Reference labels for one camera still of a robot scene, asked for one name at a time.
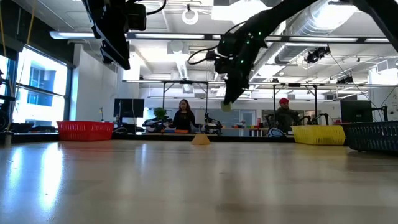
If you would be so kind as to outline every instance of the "red plastic basket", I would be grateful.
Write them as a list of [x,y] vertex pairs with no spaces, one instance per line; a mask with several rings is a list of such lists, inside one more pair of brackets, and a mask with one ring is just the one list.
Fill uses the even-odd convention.
[[94,121],[57,121],[61,141],[111,140],[113,123]]

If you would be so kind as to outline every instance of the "glass door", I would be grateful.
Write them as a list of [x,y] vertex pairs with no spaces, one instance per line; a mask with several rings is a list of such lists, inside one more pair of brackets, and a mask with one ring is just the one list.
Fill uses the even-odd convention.
[[[256,110],[241,110],[239,115],[240,121],[245,122],[245,126],[256,124]],[[249,130],[240,130],[240,136],[250,136]]]

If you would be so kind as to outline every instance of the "table surface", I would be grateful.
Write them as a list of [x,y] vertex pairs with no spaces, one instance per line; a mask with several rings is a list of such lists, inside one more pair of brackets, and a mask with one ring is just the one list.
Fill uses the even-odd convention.
[[396,156],[287,143],[0,149],[0,223],[397,223]]
[[269,128],[222,128],[222,130],[263,130],[268,131]]
[[[169,135],[169,136],[195,136],[202,133],[143,133],[142,135]],[[206,134],[207,136],[217,136],[217,134]]]

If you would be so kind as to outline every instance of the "yellow basket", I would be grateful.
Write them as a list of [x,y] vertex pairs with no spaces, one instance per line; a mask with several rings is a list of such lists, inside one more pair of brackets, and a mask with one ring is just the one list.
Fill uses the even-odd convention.
[[346,139],[340,125],[292,126],[292,129],[297,143],[342,146]]

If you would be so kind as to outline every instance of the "woman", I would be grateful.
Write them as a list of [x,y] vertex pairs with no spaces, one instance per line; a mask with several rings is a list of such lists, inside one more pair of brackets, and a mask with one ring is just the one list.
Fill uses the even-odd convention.
[[198,127],[198,125],[195,124],[195,115],[193,115],[188,101],[183,99],[180,101],[179,110],[176,112],[173,123],[169,127],[191,132],[191,124]]

